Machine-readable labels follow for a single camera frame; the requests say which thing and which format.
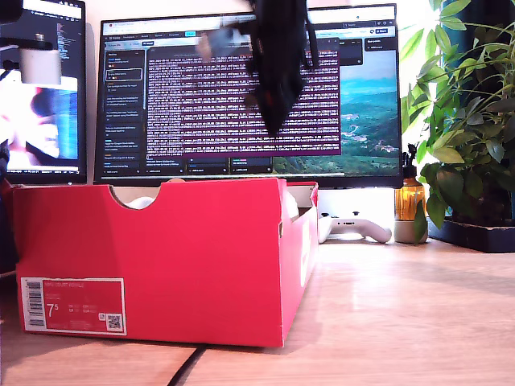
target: monitor bezel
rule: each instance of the monitor bezel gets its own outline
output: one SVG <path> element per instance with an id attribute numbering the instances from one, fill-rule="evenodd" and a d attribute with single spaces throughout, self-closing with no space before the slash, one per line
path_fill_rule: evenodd
<path id="1" fill-rule="evenodd" d="M 77 108 L 82 112 L 83 123 L 77 120 L 77 145 L 78 145 L 78 167 L 79 173 L 10 173 L 6 175 L 7 181 L 14 185 L 63 185 L 69 183 L 85 184 L 88 181 L 88 152 L 87 152 L 87 93 L 86 93 L 86 3 L 84 0 L 76 0 L 74 4 L 81 8 L 82 12 L 82 56 L 84 58 L 84 66 L 80 77 L 83 81 L 83 89 L 77 89 L 77 99 L 80 97 L 83 101 L 82 106 L 78 103 Z"/>
<path id="2" fill-rule="evenodd" d="M 347 6 L 313 6 L 309 10 L 341 10 L 341 9 L 360 9 L 360 8 L 376 8 L 392 6 L 394 9 L 395 17 L 395 35 L 398 41 L 398 23 L 397 23 L 397 4 L 396 3 L 379 3 L 379 4 L 360 4 L 360 5 L 347 5 Z M 104 25 L 108 23 L 123 23 L 123 22 L 145 22 L 155 20 L 173 20 L 178 18 L 206 18 L 206 17 L 224 17 L 224 16 L 238 16 L 252 14 L 248 11 L 237 11 L 237 12 L 220 12 L 220 13 L 208 13 L 208 14 L 182 14 L 173 16 L 158 16 L 158 17 L 145 17 L 145 18 L 115 18 L 115 19 L 103 19 L 100 21 L 100 46 L 99 46 L 99 60 L 98 60 L 98 88 L 97 88 L 97 127 L 95 130 L 96 134 L 96 145 L 95 145 L 95 163 L 93 171 L 93 184 L 105 185 L 109 184 L 112 186 L 119 187 L 158 187 L 162 183 L 169 181 L 170 179 L 184 179 L 186 181 L 199 181 L 199 180 L 220 180 L 220 179 L 247 179 L 247 178 L 280 178 L 285 179 L 293 183 L 301 182 L 312 182 L 316 181 L 321 189 L 347 189 L 356 187 L 389 187 L 389 188 L 400 188 L 402 187 L 402 121 L 401 121 L 401 85 L 400 85 L 400 59 L 399 59 L 399 47 L 396 47 L 396 69 L 397 69 L 397 98 L 398 98 L 398 136 L 399 136 L 399 152 L 398 152 L 398 175 L 386 175 L 386 176 L 329 176 L 329 175 L 306 175 L 306 176 L 295 176 L 290 177 L 281 174 L 269 174 L 269 175 L 206 175 L 206 176 L 188 176 L 188 175 L 174 175 L 164 176 L 156 175 L 154 178 L 139 178 L 124 177 L 124 178 L 106 178 L 102 173 L 102 141 L 98 141 L 98 138 L 103 138 L 103 131 L 101 125 L 103 118 L 100 114 L 102 102 L 102 94 L 104 92 L 101 88 L 103 84 L 103 74 L 105 70 L 104 55 L 105 55 L 105 37 L 103 35 Z"/>

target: computer monitor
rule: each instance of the computer monitor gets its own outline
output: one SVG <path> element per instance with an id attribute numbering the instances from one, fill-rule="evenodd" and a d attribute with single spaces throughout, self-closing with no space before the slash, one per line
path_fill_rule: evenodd
<path id="1" fill-rule="evenodd" d="M 101 22 L 95 183 L 278 176 L 322 188 L 402 185 L 396 6 L 309 11 L 320 67 L 278 138 L 244 96 L 249 36 L 203 62 L 206 31 L 251 13 Z"/>
<path id="2" fill-rule="evenodd" d="M 85 6 L 82 1 L 24 0 L 19 21 L 0 36 L 44 35 L 59 49 L 61 84 L 23 84 L 19 71 L 0 81 L 0 142 L 8 140 L 14 184 L 86 183 Z M 0 52 L 19 62 L 19 52 Z"/>

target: desk surface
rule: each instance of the desk surface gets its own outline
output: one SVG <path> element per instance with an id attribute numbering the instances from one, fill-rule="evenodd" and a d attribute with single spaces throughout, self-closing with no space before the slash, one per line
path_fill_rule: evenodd
<path id="1" fill-rule="evenodd" d="M 283 349 L 209 348 L 184 385 L 513 384 L 515 253 L 320 247 Z M 2 384 L 166 385 L 194 347 L 29 335 L 0 283 Z"/>

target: white wall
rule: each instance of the white wall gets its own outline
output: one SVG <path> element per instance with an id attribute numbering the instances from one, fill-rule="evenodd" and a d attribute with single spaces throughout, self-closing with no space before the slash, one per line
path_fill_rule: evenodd
<path id="1" fill-rule="evenodd" d="M 86 60 L 87 60 L 87 132 L 89 182 L 93 181 L 95 129 L 97 120 L 97 77 L 100 22 L 115 18 L 209 14 L 249 10 L 243 0 L 85 0 L 86 1 Z M 356 5 L 364 3 L 397 2 L 398 13 L 410 12 L 413 3 L 421 0 L 309 0 L 308 6 Z M 335 216 L 351 216 L 360 211 L 377 222 L 393 219 L 393 192 L 390 189 L 360 189 L 357 191 L 322 191 L 320 206 Z"/>

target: bottle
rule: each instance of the bottle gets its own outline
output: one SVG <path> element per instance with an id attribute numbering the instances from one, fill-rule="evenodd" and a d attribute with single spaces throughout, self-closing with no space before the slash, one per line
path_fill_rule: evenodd
<path id="1" fill-rule="evenodd" d="M 417 206 L 422 201 L 424 215 L 426 215 L 426 190 L 417 181 L 417 168 L 413 160 L 417 154 L 417 148 L 409 144 L 410 154 L 402 153 L 402 177 L 403 186 L 395 190 L 395 225 L 393 239 L 398 243 L 415 244 L 414 220 L 417 214 Z M 425 243 L 427 232 L 419 243 Z"/>

